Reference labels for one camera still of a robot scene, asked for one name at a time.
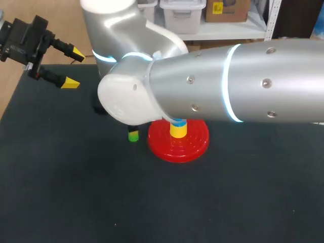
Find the storage bin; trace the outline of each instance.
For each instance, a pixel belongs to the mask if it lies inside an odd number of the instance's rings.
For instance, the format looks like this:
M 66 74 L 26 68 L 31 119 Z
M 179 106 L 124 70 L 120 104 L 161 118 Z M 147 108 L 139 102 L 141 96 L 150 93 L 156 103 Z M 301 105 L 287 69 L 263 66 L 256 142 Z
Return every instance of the storage bin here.
M 145 18 L 154 23 L 155 6 L 158 0 L 138 0 L 138 8 L 143 13 Z
M 195 34 L 206 0 L 161 0 L 160 7 L 164 10 L 168 30 L 176 34 Z

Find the yellow label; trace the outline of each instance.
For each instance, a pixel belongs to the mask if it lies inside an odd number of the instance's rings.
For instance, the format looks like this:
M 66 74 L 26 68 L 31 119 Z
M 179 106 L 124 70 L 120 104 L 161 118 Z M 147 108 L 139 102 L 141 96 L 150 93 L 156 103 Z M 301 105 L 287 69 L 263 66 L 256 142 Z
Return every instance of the yellow label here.
M 214 3 L 214 6 L 213 6 L 213 14 L 222 14 L 223 13 L 223 6 L 224 6 L 224 3 L 221 2 L 221 3 Z

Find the led light ring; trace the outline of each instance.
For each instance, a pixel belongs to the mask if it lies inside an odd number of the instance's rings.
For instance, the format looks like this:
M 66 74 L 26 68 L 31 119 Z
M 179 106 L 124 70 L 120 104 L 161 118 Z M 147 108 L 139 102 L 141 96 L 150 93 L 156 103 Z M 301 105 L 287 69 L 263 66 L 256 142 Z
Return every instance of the led light ring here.
M 114 59 L 114 58 L 111 57 L 111 56 L 110 56 L 110 57 L 103 57 L 103 56 L 100 56 L 99 54 L 95 53 L 94 50 L 92 50 L 92 53 L 93 53 L 93 55 L 94 55 L 96 58 L 98 58 L 98 59 L 101 60 L 101 61 L 109 62 L 109 63 L 116 63 L 116 62 L 117 62 L 117 60 Z
M 223 100 L 225 104 L 225 108 L 227 110 L 227 113 L 229 116 L 236 121 L 237 123 L 242 123 L 243 121 L 238 119 L 236 115 L 234 114 L 234 111 L 231 106 L 231 102 L 229 100 L 229 93 L 228 93 L 228 73 L 229 73 L 229 66 L 233 57 L 233 54 L 235 50 L 240 46 L 241 44 L 238 44 L 234 47 L 232 47 L 229 50 L 229 53 L 226 57 L 225 63 L 224 63 L 224 69 L 223 69 L 223 76 L 222 76 L 222 95 L 223 95 Z
M 126 55 L 124 55 L 123 58 L 129 57 L 129 56 L 141 57 L 146 61 L 153 61 L 153 58 L 151 58 L 149 55 L 147 55 L 145 53 L 141 53 L 141 52 L 129 52 Z

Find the cable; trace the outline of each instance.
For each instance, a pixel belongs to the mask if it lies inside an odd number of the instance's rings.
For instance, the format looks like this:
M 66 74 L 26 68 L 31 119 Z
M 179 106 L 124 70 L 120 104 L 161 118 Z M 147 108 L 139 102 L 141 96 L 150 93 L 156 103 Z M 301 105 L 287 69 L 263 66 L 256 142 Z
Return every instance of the cable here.
M 95 57 L 94 55 L 88 55 L 88 56 L 86 56 L 86 58 L 88 58 L 88 57 Z

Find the cardboard box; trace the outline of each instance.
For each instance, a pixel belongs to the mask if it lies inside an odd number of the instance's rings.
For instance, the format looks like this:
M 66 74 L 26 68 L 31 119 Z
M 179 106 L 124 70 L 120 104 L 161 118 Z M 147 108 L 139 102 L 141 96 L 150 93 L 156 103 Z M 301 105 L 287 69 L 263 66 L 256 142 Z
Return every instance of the cardboard box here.
M 251 0 L 207 0 L 207 22 L 246 22 Z

